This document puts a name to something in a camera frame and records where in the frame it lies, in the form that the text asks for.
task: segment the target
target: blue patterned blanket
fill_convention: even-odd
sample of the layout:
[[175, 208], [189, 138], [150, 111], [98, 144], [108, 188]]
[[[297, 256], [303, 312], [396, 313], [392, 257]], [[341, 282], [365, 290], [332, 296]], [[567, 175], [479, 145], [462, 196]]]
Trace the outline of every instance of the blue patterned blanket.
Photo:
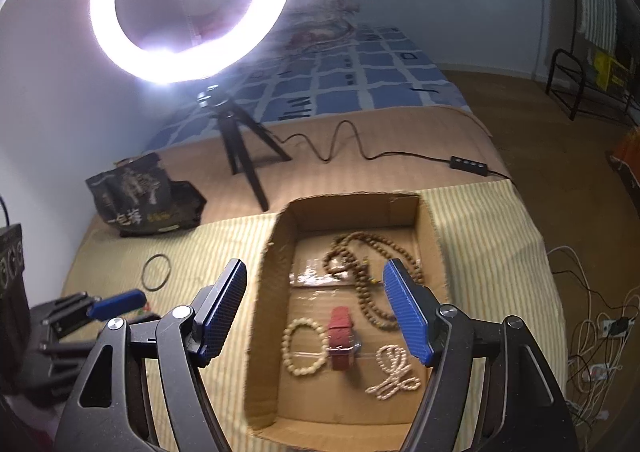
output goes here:
[[[240, 61], [216, 76], [258, 122], [395, 106], [457, 106], [469, 111], [449, 82], [404, 33], [360, 25], [340, 46], [263, 60]], [[178, 108], [146, 150], [218, 136], [215, 119], [194, 100]]]

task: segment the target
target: textured blue pad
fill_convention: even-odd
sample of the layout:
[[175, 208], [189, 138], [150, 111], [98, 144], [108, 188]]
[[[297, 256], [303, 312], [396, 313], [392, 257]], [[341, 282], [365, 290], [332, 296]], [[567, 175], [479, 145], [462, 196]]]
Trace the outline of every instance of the textured blue pad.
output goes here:
[[146, 296], [139, 289], [130, 289], [114, 297], [98, 301], [92, 305], [86, 314], [95, 320], [109, 320], [123, 313], [140, 309], [146, 304]]
[[216, 300], [202, 327], [202, 343], [198, 350], [202, 362], [220, 355], [246, 289], [246, 266], [242, 261], [235, 261], [230, 270], [231, 263], [227, 265], [209, 293], [216, 295]]
[[382, 272], [386, 297], [398, 319], [409, 352], [423, 365], [429, 364], [433, 349], [429, 343], [428, 323], [411, 292], [416, 285], [398, 259], [387, 262]]

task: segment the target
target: red watch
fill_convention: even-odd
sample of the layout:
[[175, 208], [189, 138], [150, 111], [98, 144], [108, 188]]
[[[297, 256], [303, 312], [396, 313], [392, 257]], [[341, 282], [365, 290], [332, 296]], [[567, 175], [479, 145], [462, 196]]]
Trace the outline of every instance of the red watch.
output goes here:
[[355, 361], [360, 342], [353, 332], [353, 321], [346, 306], [334, 307], [327, 326], [329, 332], [329, 358], [334, 371], [346, 371]]

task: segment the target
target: light stand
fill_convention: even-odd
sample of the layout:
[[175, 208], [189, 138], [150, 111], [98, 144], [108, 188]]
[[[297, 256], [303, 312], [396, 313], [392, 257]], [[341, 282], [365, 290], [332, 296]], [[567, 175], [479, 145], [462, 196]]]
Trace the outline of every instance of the light stand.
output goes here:
[[273, 140], [271, 134], [260, 122], [251, 118], [251, 115], [238, 106], [233, 98], [223, 92], [217, 84], [208, 87], [206, 92], [200, 93], [198, 103], [202, 108], [209, 108], [211, 116], [218, 120], [218, 129], [225, 144], [226, 158], [228, 158], [232, 174], [238, 174], [239, 160], [262, 211], [266, 212], [269, 210], [269, 201], [255, 172], [254, 163], [246, 150], [244, 140], [242, 140], [238, 123], [251, 129], [260, 140], [273, 149], [282, 161], [289, 161], [291, 157]]

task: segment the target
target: plastic bag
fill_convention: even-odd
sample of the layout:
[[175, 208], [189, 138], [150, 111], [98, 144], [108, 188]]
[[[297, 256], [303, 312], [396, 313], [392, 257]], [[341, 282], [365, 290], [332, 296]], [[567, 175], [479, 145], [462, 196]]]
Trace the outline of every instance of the plastic bag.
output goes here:
[[207, 200], [188, 181], [171, 181], [156, 153], [86, 181], [100, 217], [121, 236], [146, 236], [200, 225]]

